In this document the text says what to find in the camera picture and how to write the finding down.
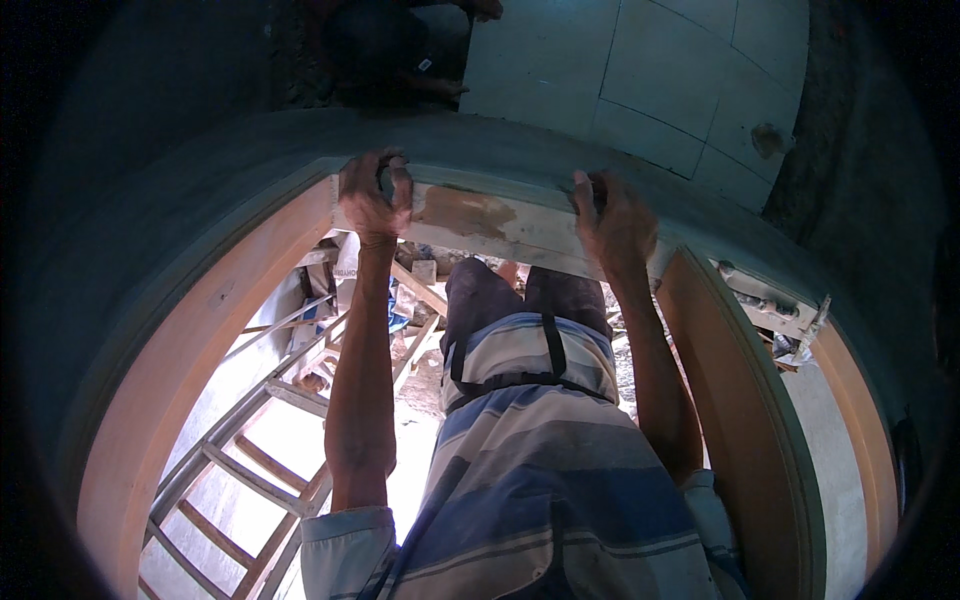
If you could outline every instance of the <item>dark shorts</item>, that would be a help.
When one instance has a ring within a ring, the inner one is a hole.
[[[585,325],[610,339],[603,289],[593,279],[531,267],[526,300],[483,262],[468,258],[457,263],[446,282],[446,333],[440,348],[514,313],[552,313]]]

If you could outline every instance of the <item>shirt sleeve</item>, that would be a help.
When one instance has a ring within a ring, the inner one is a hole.
[[[750,589],[740,569],[733,526],[723,500],[713,489],[713,481],[713,471],[701,468],[693,471],[680,491],[693,514],[719,595],[723,600],[750,598]]]
[[[300,524],[300,569],[308,600],[354,598],[389,566],[396,551],[394,514],[368,506]]]

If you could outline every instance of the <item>black strap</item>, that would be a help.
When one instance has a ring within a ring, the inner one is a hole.
[[[469,336],[460,336],[453,345],[453,356],[450,361],[450,381],[457,386],[462,395],[446,408],[449,416],[453,411],[465,406],[471,400],[485,396],[494,390],[502,390],[516,385],[559,385],[574,392],[581,392],[587,396],[610,401],[609,398],[594,392],[584,386],[562,378],[566,372],[566,352],[564,342],[557,329],[557,321],[550,313],[543,313],[543,335],[546,338],[547,352],[550,355],[552,372],[505,372],[494,375],[483,383],[471,383],[463,380],[464,361],[467,357],[467,341]]]

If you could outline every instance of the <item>blue and white striped shirt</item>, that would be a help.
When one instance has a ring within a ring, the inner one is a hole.
[[[564,379],[609,401],[517,385],[455,410],[441,427],[420,513],[402,547],[385,507],[302,524],[308,598],[746,594],[712,473],[698,471],[678,490],[615,405],[610,342],[556,322]],[[468,340],[464,381],[549,371],[538,314],[511,315]],[[459,397],[447,364],[441,408]]]

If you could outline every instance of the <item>person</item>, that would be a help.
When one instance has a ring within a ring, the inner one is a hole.
[[[454,100],[467,92],[449,79],[449,40],[411,9],[453,4],[475,20],[499,19],[499,0],[303,0],[306,40],[321,68],[352,96],[427,92]]]
[[[446,419],[417,520],[396,545],[384,332],[396,242],[412,213],[405,164],[387,148],[341,171],[340,206],[361,250],[325,426],[331,510],[301,525],[307,597],[745,597],[695,409],[650,296],[657,219],[609,172],[575,172],[573,200],[585,253],[626,321],[639,428],[616,407],[597,281],[533,267],[522,299],[466,259],[446,284]],[[377,183],[383,170],[391,200]]]

